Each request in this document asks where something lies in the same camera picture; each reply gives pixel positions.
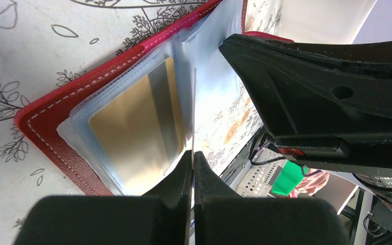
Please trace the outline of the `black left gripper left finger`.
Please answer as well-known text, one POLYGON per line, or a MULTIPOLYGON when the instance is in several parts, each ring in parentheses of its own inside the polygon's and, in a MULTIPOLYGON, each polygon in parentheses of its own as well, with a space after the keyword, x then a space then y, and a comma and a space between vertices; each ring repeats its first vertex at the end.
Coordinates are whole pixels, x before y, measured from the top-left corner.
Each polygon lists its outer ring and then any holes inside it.
POLYGON ((192 151, 142 196, 49 196, 29 212, 16 244, 188 244, 192 151))

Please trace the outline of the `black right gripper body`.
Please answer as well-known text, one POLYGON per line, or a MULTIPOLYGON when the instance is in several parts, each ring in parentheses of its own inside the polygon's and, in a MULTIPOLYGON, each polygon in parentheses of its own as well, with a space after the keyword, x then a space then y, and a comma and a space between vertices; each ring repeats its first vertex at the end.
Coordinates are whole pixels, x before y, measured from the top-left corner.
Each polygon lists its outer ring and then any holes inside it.
POLYGON ((392 135, 275 137, 286 159, 311 168, 392 176, 392 135))

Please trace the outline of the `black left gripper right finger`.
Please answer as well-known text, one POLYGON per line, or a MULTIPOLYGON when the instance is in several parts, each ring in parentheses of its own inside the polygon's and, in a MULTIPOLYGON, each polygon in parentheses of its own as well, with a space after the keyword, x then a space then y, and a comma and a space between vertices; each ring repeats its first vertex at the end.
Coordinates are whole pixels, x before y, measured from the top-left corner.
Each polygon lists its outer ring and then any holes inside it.
POLYGON ((348 244, 337 213, 312 198, 244 198, 194 154, 196 244, 348 244))

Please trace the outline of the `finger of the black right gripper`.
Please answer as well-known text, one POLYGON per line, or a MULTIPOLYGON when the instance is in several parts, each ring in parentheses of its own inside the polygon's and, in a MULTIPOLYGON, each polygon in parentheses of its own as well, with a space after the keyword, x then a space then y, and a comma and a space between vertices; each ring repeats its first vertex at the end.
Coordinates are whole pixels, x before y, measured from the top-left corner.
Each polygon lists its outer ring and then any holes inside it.
POLYGON ((392 141, 392 41, 290 43, 234 34, 219 51, 274 138, 392 141))

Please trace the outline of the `gold credit card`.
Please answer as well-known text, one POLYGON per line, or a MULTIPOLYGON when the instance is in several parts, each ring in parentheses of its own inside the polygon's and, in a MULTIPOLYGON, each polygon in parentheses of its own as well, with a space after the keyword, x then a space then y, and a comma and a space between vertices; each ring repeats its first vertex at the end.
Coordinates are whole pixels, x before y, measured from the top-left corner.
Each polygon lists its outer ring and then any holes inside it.
POLYGON ((88 123, 122 194, 142 195, 153 188, 185 142, 173 58, 162 58, 88 123))

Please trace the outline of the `red leather card holder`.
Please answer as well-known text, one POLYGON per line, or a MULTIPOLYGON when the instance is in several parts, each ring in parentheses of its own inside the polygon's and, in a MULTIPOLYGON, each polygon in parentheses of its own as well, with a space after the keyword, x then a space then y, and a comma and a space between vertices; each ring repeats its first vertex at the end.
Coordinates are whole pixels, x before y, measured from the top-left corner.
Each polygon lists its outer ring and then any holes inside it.
POLYGON ((87 195, 142 195, 194 134, 229 107, 241 80, 219 51, 252 31, 246 1, 208 1, 19 111, 18 128, 87 195))

